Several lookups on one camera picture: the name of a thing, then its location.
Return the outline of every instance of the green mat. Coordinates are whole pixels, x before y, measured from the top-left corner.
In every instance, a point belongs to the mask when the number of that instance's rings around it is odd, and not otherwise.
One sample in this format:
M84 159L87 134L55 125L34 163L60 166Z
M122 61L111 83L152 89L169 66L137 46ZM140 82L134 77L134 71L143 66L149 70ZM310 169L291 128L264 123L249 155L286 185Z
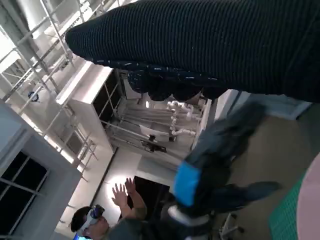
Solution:
M269 217L273 240L297 240L296 212L303 177L293 186Z

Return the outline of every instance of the hand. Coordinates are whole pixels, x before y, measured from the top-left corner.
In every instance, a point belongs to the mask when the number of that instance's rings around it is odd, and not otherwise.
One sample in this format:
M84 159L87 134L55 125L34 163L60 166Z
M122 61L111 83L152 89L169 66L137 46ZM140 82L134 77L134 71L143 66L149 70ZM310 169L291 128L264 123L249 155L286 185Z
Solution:
M136 184L135 179L127 178L125 181L125 187L129 195L134 194L136 192Z
M112 188L114 194L114 197L112 197L112 201L120 208L128 204L128 197L125 190L125 186L122 186L122 184L120 184L120 190L118 189L117 184L115 184L115 188Z

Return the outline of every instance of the white vr headset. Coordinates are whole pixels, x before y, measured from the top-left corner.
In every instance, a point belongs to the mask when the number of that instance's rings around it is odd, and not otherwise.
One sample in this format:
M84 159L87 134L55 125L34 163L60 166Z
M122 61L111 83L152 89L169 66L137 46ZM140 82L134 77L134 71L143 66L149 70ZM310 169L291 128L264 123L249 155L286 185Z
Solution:
M79 237L83 237L83 232L85 231L85 229L88 228L90 225L93 225L96 222L98 222L99 218L102 216L104 211L105 209L99 204L95 205L92 209L90 209L90 211L86 215L85 223L81 226L81 228L78 231L76 231L76 234Z

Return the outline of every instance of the man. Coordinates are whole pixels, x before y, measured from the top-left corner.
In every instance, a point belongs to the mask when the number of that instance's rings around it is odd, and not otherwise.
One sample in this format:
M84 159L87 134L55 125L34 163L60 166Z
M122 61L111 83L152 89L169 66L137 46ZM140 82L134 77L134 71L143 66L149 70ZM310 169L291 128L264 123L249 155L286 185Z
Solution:
M114 204L120 208L123 218L143 220L147 215L147 207L140 194L136 191L135 181L132 181L131 178L127 178L124 185L120 184L118 188L118 185L115 184L115 187L112 188L114 194L112 200ZM132 209L128 205L125 187L133 202ZM94 224L90 224L85 229L82 229L82 226L87 220L87 214L91 209L90 206L85 206L74 213L70 224L71 231L78 232L81 230L81 235L87 239L104 240L107 238L110 226L103 216L99 217Z

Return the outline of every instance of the floor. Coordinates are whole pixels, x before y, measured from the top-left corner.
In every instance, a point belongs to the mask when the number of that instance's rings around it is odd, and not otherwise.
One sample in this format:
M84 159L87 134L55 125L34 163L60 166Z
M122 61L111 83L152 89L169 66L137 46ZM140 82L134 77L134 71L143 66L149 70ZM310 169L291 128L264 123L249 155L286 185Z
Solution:
M250 139L247 152L233 164L230 182L245 186L278 181L283 189L237 212L237 224L245 228L245 233L237 233L234 240L271 239L271 212L320 152L319 123L320 105L313 105L297 121L268 117Z

